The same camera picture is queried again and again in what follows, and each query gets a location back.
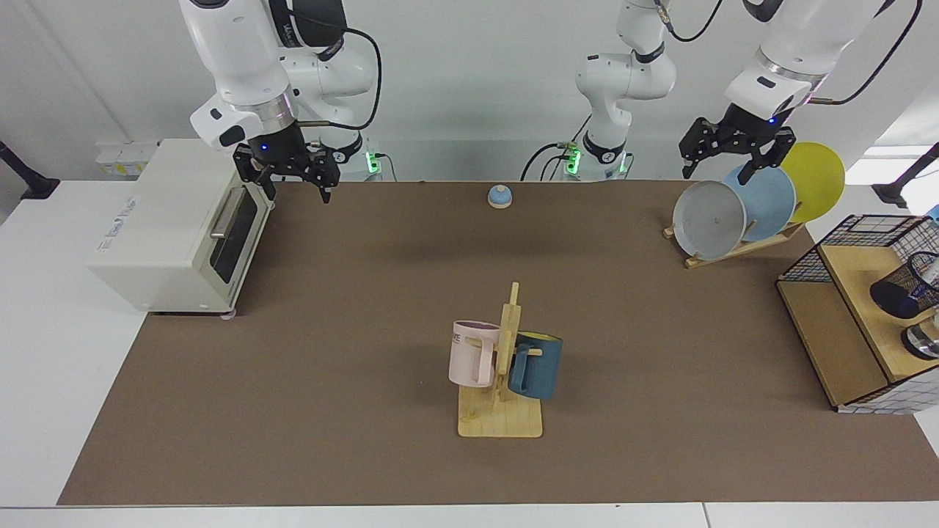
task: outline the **green indicator light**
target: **green indicator light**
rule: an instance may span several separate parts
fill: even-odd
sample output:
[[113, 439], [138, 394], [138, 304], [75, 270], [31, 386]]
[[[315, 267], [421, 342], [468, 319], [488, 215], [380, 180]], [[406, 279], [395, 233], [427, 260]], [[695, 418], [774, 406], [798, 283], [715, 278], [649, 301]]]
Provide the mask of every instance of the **green indicator light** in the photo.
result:
[[371, 152], [365, 152], [365, 158], [368, 160], [368, 172], [375, 174], [381, 170], [381, 162]]
[[572, 148], [569, 156], [571, 157], [571, 159], [567, 161], [566, 170], [567, 170], [567, 174], [574, 176], [575, 174], [577, 174], [577, 171], [580, 169], [580, 156], [581, 156], [580, 150], [576, 147]]

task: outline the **wire mesh basket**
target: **wire mesh basket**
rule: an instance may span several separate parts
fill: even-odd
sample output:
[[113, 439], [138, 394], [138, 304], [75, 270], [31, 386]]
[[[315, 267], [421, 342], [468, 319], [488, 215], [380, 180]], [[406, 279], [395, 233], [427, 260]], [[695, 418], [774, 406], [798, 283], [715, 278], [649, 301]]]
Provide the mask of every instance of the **wire mesh basket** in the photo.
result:
[[911, 319], [939, 304], [939, 280], [923, 278], [939, 255], [918, 252], [870, 286], [870, 297], [895, 318]]

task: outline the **mug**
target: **mug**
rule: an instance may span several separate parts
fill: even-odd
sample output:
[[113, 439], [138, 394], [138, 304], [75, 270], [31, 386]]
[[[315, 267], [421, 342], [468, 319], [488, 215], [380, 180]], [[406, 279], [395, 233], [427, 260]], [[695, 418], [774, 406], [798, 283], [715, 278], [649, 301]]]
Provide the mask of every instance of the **mug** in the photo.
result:
[[492, 385], [496, 370], [493, 355], [499, 343], [498, 325], [459, 320], [454, 323], [454, 338], [450, 344], [450, 381], [464, 387]]
[[552, 397], [561, 365], [562, 344], [563, 341], [554, 335], [519, 332], [516, 357], [509, 374], [509, 389], [518, 395], [537, 399]]

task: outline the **pink mug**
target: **pink mug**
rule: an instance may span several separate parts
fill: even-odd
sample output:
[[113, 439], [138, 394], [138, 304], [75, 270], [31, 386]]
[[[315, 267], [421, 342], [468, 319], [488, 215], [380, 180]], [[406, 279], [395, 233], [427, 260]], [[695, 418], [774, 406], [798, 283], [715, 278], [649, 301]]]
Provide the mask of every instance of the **pink mug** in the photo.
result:
[[454, 323], [450, 344], [450, 381], [464, 387], [488, 387], [495, 377], [494, 348], [499, 342], [499, 326], [480, 321]]

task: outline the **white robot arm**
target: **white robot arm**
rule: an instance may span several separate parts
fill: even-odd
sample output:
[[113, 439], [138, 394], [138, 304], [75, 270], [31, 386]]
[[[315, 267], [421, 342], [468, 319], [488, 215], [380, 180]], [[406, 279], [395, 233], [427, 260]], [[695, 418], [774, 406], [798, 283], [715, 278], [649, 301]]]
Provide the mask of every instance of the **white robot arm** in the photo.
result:
[[679, 145], [685, 178], [698, 163], [722, 152], [749, 154], [740, 174], [747, 183], [766, 166], [779, 166], [795, 143], [785, 127], [835, 68], [841, 53], [892, 0], [744, 0], [769, 37], [725, 95], [731, 105], [717, 123], [699, 117]]
[[593, 110], [578, 142], [581, 180], [619, 176], [632, 124], [624, 102], [661, 99], [675, 86], [675, 65], [665, 54], [665, 26], [653, 0], [623, 0], [617, 32], [631, 54], [593, 54], [577, 71], [577, 89]]
[[[352, 140], [335, 148], [355, 147], [359, 127], [347, 123], [353, 118], [350, 111], [328, 103], [371, 87], [367, 67], [331, 63], [354, 55], [344, 52], [342, 0], [179, 0], [179, 5], [216, 85], [216, 94], [192, 114], [196, 132], [214, 148], [234, 149], [241, 177], [262, 185], [270, 199], [270, 176], [279, 174], [311, 181], [328, 202], [339, 183], [339, 156], [332, 146], [307, 144], [295, 103], [306, 104], [316, 126], [352, 129], [346, 131]], [[305, 57], [288, 64], [297, 86], [285, 69], [283, 48], [312, 49], [312, 54], [291, 55]]]

